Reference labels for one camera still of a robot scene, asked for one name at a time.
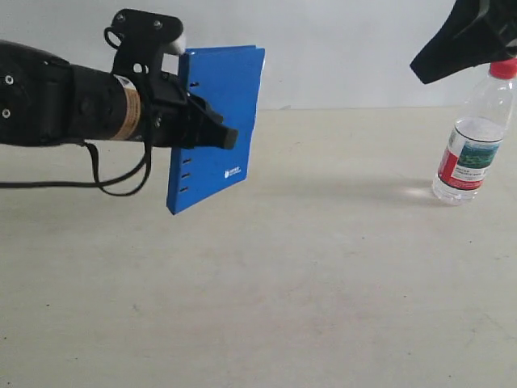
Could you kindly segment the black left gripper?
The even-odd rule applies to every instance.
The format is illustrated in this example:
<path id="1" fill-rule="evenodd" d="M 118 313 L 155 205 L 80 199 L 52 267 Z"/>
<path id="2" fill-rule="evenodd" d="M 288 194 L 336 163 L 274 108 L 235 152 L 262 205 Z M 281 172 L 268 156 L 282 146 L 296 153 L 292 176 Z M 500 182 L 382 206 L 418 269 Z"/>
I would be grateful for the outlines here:
<path id="1" fill-rule="evenodd" d="M 141 134 L 154 147 L 213 147 L 232 150 L 238 131 L 223 123 L 223 116 L 197 95 L 189 94 L 171 73 L 137 75 L 142 102 Z"/>

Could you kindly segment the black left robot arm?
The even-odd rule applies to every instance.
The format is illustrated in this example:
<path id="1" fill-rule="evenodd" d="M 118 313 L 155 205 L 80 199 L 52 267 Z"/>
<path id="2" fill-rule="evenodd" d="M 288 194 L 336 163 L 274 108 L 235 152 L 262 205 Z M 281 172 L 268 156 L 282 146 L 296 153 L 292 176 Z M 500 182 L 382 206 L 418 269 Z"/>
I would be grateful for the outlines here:
<path id="1" fill-rule="evenodd" d="M 231 150 L 238 132 L 181 79 L 164 51 L 130 42 L 111 72 L 73 65 L 23 44 L 1 43 L 1 142 L 45 147 L 83 140 Z"/>

